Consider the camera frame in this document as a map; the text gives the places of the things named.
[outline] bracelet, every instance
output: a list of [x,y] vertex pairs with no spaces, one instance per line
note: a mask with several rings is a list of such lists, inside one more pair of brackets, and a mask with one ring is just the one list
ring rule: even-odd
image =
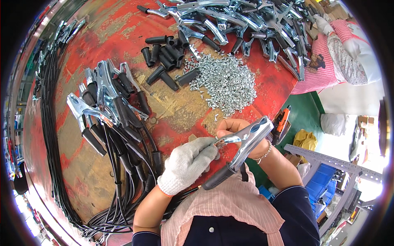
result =
[[260,158],[252,158],[252,160],[258,161],[257,165],[260,164],[261,159],[263,159],[264,157],[267,157],[267,155],[271,152],[272,143],[271,143],[271,141],[268,140],[268,139],[267,139],[267,142],[268,142],[268,144],[269,144],[269,148],[268,148],[267,153],[265,153],[265,154],[264,154],[262,157],[260,157]]

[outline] pink checkered apron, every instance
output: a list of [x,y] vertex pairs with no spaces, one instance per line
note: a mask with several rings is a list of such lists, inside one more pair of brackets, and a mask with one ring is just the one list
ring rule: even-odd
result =
[[[342,43],[351,38],[365,41],[351,32],[346,20],[334,20],[330,22],[330,25]],[[327,36],[319,33],[317,39],[313,41],[311,62],[305,67],[305,81],[297,82],[291,94],[321,91],[336,84],[338,81],[335,77],[334,63],[327,47]]]
[[162,246],[183,245],[196,215],[233,216],[265,232],[269,246],[283,246],[279,229],[284,220],[270,202],[259,194],[255,178],[245,166],[248,182],[243,182],[238,172],[216,188],[209,191],[199,189],[186,198],[162,225]]

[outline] gloved hand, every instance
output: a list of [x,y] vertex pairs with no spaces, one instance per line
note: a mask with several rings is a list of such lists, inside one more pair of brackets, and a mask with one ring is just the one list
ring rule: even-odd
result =
[[191,186],[209,166],[212,160],[220,157],[213,137],[199,137],[196,140],[176,147],[164,163],[165,170],[157,184],[162,192],[174,196]]
[[328,36],[329,32],[331,31],[334,32],[334,29],[332,28],[330,23],[328,23],[324,18],[318,15],[314,15],[313,18],[316,21],[316,25],[318,26],[319,32],[325,34],[326,36]]

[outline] pink striped shirt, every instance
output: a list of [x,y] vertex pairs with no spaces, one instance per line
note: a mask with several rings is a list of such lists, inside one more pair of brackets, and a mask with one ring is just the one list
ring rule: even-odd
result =
[[283,246],[279,229],[284,220],[259,194],[255,178],[247,165],[246,173],[248,182],[243,182],[238,172],[212,190],[199,189],[187,197],[162,225],[162,246],[183,245],[194,216],[233,216],[266,233],[269,246]]

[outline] navy blue shirt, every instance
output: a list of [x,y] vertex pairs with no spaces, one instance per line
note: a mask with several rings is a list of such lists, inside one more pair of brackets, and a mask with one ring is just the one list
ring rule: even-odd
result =
[[[285,220],[280,233],[286,246],[319,245],[319,229],[307,190],[292,186],[280,192],[272,205]],[[133,235],[132,246],[161,246],[160,236],[149,231]],[[185,246],[268,245],[267,235],[255,226],[229,216],[194,216]]]

